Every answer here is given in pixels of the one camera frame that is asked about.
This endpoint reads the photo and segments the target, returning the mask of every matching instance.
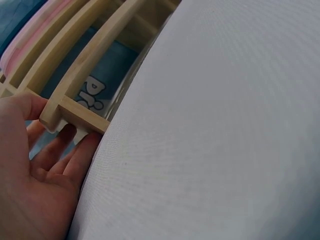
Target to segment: fabric texture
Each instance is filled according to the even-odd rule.
[[[183,0],[69,239],[320,239],[320,1]]]

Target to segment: finger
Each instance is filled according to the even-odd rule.
[[[3,100],[6,103],[15,105],[14,109],[17,109],[22,114],[24,120],[37,120],[47,104],[45,98],[29,92],[10,96]]]
[[[78,189],[81,188],[100,140],[101,136],[97,133],[87,135],[65,167],[63,175],[68,176]]]
[[[28,134],[28,143],[29,143],[29,151],[32,150],[32,148],[35,146],[39,138],[42,136],[42,134],[45,132],[45,127],[42,125],[39,120],[33,121],[27,128],[27,134]]]
[[[63,159],[58,161],[51,169],[50,173],[52,174],[63,174],[66,166],[68,165],[70,159],[73,157],[73,155],[78,150],[79,146],[82,144],[82,142],[85,140],[85,137],[81,139],[81,141],[72,149],[71,152],[69,152]]]
[[[73,125],[67,124],[52,142],[45,146],[31,161],[33,168],[49,171],[59,161],[72,139],[77,133]]]

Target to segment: hand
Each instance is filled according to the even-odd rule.
[[[31,161],[45,131],[37,120],[47,100],[32,94],[0,99],[0,239],[63,239],[100,135],[87,135],[65,158],[76,129],[67,125]],[[36,120],[26,128],[25,120]]]

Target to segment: white print on blue fabric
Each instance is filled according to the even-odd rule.
[[[106,89],[106,86],[103,82],[89,76],[85,81],[85,90],[82,90],[79,93],[79,97],[81,97],[82,100],[79,100],[78,103],[94,113],[103,116],[107,111],[106,107],[110,101],[107,99],[100,99],[103,96],[100,96],[99,100],[96,100],[95,97],[97,97],[104,89]]]

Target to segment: wooden bar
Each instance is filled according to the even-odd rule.
[[[58,108],[64,97],[67,96],[73,99],[76,96],[103,54],[144,2],[146,2],[146,0],[125,1],[82,50],[56,87],[40,116],[41,122],[47,129],[54,131],[61,121],[61,118],[66,117],[63,111],[60,112]]]
[[[88,0],[74,0],[65,7],[41,33],[37,41],[35,41],[28,51],[19,60],[18,64],[8,76],[8,82],[19,87],[20,83],[35,63],[37,58],[48,46],[57,33],[65,26],[65,24],[82,8]]]
[[[84,32],[106,9],[108,0],[90,0],[62,28],[27,73],[18,91],[30,88],[40,94],[50,76]]]

